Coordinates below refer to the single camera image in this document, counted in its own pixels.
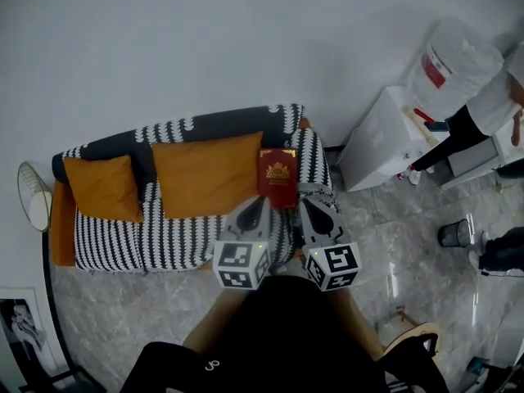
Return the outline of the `clear water bottle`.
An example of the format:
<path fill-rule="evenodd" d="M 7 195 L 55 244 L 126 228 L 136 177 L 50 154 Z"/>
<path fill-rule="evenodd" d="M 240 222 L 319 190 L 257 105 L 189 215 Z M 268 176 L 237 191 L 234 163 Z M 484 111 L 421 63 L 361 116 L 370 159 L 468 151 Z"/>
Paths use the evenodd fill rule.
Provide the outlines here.
<path fill-rule="evenodd" d="M 471 26 L 443 19 L 409 72 L 404 105 L 445 120 L 477 95 L 503 63 L 499 50 Z"/>

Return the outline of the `person's black shirt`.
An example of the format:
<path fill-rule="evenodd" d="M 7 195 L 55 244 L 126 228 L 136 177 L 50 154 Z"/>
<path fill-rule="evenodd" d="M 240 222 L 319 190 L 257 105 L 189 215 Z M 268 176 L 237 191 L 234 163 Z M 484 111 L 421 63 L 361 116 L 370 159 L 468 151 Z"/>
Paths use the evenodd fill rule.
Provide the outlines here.
<path fill-rule="evenodd" d="M 248 291 L 214 348 L 147 344 L 120 393 L 449 393 L 417 341 L 374 361 L 344 329 L 326 292 L 297 276 Z"/>

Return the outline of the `red gold-patterned book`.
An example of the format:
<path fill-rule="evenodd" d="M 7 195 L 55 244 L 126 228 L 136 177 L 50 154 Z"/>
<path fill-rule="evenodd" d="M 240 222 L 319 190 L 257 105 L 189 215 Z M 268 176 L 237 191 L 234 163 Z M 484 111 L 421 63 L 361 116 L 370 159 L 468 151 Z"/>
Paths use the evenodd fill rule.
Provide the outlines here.
<path fill-rule="evenodd" d="M 259 154 L 259 192 L 273 209 L 294 209 L 297 200 L 298 151 L 262 149 Z"/>

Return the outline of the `person's right forearm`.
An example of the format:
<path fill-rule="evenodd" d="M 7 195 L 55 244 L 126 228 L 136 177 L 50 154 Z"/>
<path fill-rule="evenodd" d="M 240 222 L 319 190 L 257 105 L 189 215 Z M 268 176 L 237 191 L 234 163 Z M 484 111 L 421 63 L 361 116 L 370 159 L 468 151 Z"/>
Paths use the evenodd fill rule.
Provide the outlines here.
<path fill-rule="evenodd" d="M 375 328 L 360 311 L 350 290 L 342 288 L 328 291 L 326 296 L 344 329 L 374 361 L 381 359 L 384 356 L 384 346 L 380 342 Z"/>

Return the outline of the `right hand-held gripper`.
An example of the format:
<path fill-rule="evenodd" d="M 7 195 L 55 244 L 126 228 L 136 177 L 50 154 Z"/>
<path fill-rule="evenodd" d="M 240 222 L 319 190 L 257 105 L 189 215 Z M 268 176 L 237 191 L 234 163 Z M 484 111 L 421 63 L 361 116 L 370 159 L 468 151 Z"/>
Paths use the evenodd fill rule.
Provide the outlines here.
<path fill-rule="evenodd" d="M 320 291 L 351 286 L 361 270 L 361 256 L 357 243 L 344 232 L 341 216 L 321 201 L 305 198 L 299 202 L 299 213 L 307 278 Z"/>

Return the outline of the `black white poster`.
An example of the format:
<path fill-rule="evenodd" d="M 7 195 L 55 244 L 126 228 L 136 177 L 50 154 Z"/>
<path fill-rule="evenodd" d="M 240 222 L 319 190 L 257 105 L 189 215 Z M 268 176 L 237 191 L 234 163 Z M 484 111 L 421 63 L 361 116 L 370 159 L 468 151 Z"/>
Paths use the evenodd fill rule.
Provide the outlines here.
<path fill-rule="evenodd" d="M 0 334 L 26 384 L 59 373 L 33 288 L 0 287 Z"/>

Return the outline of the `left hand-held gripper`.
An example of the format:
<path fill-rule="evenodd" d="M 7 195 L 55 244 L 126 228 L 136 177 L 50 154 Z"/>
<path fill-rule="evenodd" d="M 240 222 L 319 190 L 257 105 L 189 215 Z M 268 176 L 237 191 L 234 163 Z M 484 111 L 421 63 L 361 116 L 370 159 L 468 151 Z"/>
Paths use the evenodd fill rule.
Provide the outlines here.
<path fill-rule="evenodd" d="M 215 242 L 212 269 L 224 289 L 257 290 L 271 265 L 269 243 L 271 207 L 265 196 L 236 207 Z"/>

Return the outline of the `person's left forearm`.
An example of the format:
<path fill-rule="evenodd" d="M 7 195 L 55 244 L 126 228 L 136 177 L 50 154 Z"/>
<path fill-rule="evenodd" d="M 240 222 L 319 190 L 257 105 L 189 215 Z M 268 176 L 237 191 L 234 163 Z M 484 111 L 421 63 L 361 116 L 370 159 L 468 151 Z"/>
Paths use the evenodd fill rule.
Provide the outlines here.
<path fill-rule="evenodd" d="M 205 317 L 189 332 L 183 346 L 200 355 L 207 354 L 219 341 L 247 295 L 248 291 L 223 290 Z"/>

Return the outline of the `small orange cushion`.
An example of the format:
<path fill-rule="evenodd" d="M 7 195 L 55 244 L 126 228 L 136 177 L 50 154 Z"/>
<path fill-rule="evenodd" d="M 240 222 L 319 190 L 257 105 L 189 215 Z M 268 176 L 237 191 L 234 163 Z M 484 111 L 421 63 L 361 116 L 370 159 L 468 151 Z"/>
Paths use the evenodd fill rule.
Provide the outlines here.
<path fill-rule="evenodd" d="M 82 215 L 131 223 L 143 221 L 129 156 L 110 160 L 66 157 L 64 166 Z"/>

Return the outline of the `white water dispenser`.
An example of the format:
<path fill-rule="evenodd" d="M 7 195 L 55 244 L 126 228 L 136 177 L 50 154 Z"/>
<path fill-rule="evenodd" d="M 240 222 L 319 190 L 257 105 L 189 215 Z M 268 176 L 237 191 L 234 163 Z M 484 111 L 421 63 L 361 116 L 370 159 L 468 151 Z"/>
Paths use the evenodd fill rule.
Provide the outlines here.
<path fill-rule="evenodd" d="M 384 184 L 447 139 L 442 124 L 431 122 L 404 104 L 405 87 L 380 93 L 337 159 L 345 190 L 357 192 Z"/>

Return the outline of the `black mesh waste bin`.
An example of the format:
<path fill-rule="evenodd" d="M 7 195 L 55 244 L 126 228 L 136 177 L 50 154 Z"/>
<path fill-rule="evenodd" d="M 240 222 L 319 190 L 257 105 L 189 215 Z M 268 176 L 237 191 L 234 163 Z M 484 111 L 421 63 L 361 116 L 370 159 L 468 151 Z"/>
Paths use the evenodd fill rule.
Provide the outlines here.
<path fill-rule="evenodd" d="M 472 230 L 467 219 L 447 224 L 439 228 L 437 241 L 442 247 L 465 248 L 471 244 Z"/>

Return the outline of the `white cabinet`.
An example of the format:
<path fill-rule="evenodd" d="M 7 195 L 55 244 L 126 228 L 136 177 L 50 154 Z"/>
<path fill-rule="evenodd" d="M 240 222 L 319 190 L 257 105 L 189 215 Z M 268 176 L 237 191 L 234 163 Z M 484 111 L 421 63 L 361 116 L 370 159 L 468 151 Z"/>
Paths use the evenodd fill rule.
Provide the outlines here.
<path fill-rule="evenodd" d="M 524 118 L 519 125 L 519 144 L 511 142 L 513 120 L 499 129 L 492 137 L 465 151 L 448 157 L 452 178 L 440 188 L 445 191 L 469 180 L 480 178 L 497 169 L 524 158 Z"/>

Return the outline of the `large orange cushion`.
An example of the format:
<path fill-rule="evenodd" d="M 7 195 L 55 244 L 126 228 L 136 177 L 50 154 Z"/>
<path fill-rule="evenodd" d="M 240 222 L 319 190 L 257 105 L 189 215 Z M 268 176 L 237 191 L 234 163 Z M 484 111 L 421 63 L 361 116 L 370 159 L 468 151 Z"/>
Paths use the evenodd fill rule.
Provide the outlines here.
<path fill-rule="evenodd" d="M 261 132 L 204 142 L 154 143 L 167 219 L 226 215 L 259 194 Z"/>

